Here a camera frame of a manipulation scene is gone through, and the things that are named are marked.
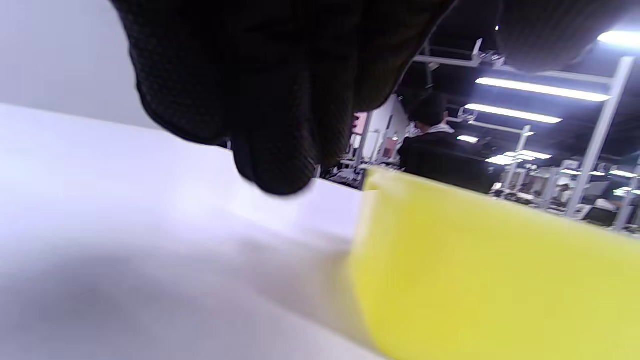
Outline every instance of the white wall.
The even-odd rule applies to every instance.
[[[393,119],[387,131],[387,124],[391,115],[393,115]],[[382,139],[393,136],[394,133],[398,133],[400,138],[402,138],[406,127],[409,125],[408,117],[397,95],[391,95],[383,106],[374,110],[371,118],[371,124],[369,125],[367,139],[362,152],[362,156],[368,160],[372,154],[378,153],[383,144]]]
[[[0,102],[156,127],[108,0],[0,0]]]

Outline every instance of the fluorescent light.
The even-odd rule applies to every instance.
[[[474,138],[473,136],[460,135],[460,136],[458,136],[458,140],[462,140],[464,142],[470,142],[470,143],[477,143],[478,140],[480,140],[480,139]]]
[[[624,176],[624,177],[636,177],[637,175],[635,174],[631,174],[630,172],[626,172],[626,171],[620,171],[620,170],[613,170],[609,172],[610,174],[614,174],[614,175],[618,175],[618,176]]]
[[[538,158],[538,159],[549,159],[549,158],[552,157],[551,155],[542,154],[540,152],[529,151],[529,150],[520,151],[519,154],[520,155],[533,156],[534,158]]]
[[[510,116],[510,117],[518,117],[520,119],[546,122],[547,124],[555,124],[562,121],[562,119],[557,117],[526,113],[524,111],[496,108],[496,107],[487,106],[487,105],[469,104],[465,107],[469,110],[483,111],[485,113],[492,113],[492,114],[498,114],[498,115],[504,115],[504,116]]]
[[[509,156],[505,156],[505,155],[498,155],[498,156],[494,156],[490,159],[485,160],[489,163],[494,163],[494,164],[498,164],[498,165],[511,165],[513,164],[516,159],[511,158]]]
[[[569,174],[569,175],[580,175],[582,173],[579,171],[571,170],[570,168],[566,168],[560,172],[564,172],[565,174]]]
[[[587,101],[600,102],[600,101],[609,100],[611,98],[611,96],[596,94],[593,92],[554,88],[553,86],[521,83],[519,81],[511,81],[511,80],[503,80],[503,79],[479,78],[478,80],[476,80],[476,83],[482,84],[482,85],[499,86],[501,88],[538,92],[540,94],[571,97],[574,99],[587,100]]]
[[[517,159],[523,159],[523,160],[535,160],[536,158],[534,158],[533,156],[527,156],[527,155],[518,155],[516,156]]]
[[[600,35],[598,40],[612,45],[640,47],[640,33],[633,31],[609,31]]]

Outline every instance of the dark hair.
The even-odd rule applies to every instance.
[[[443,114],[446,108],[447,104],[444,98],[440,94],[432,92],[418,101],[409,114],[409,119],[427,126],[436,126],[444,120]]]

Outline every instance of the black glove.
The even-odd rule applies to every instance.
[[[623,13],[626,1],[631,0],[505,1],[501,49],[510,65],[524,70],[563,65]],[[348,146],[352,115],[387,100],[455,4],[111,2],[129,37],[149,116],[196,143],[230,136],[240,174],[277,195],[300,191],[315,165],[337,161]],[[559,36],[557,29],[571,35]]]

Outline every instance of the yellow object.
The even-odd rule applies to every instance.
[[[638,360],[640,244],[372,169],[350,262],[396,360]]]

